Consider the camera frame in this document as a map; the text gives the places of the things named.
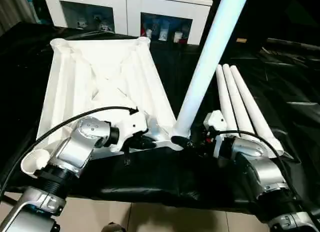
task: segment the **light blue pipe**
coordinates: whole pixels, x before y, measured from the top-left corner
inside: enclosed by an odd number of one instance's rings
[[[190,127],[245,3],[246,0],[221,0],[172,135],[189,137]]]

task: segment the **curtain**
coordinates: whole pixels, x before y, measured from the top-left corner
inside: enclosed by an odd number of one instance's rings
[[[0,36],[18,22],[35,23],[27,0],[0,0]]]

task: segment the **pvc pipe bundle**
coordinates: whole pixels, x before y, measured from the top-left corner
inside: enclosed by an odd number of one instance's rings
[[[256,133],[267,140],[280,156],[283,155],[284,149],[281,143],[273,135],[237,67],[231,66],[230,68],[228,64],[224,64],[222,70],[221,65],[218,65],[216,77],[221,111],[227,121],[228,130],[238,127],[239,130],[255,133],[255,129]],[[245,134],[240,136],[249,140],[257,140]],[[268,157],[274,158],[275,154],[270,149],[267,150]]]

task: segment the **tile floor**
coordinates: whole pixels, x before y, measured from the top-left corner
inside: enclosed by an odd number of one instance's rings
[[[19,194],[8,193],[18,199]],[[10,210],[0,206],[0,221]],[[100,232],[109,222],[121,224],[128,232],[268,232],[254,216],[223,211],[174,208],[158,204],[94,201],[68,198],[57,219],[61,231]]]

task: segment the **black tablecloth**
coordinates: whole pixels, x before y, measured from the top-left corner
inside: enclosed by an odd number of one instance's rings
[[[18,24],[0,37],[2,75],[2,140],[0,169],[10,165],[35,139],[45,97],[53,38],[67,40],[128,39],[101,32]],[[196,67],[200,48],[152,42],[150,51],[174,114],[177,116]],[[275,136],[294,160],[285,165],[299,195],[320,216],[320,88],[318,64],[276,59],[274,55],[234,47],[223,63],[236,64]],[[215,77],[197,114],[201,124],[207,112],[219,109]],[[17,171],[11,190],[34,181]],[[233,166],[219,169],[203,159],[168,148],[91,161],[74,186],[74,196],[172,206],[263,213],[246,194]]]

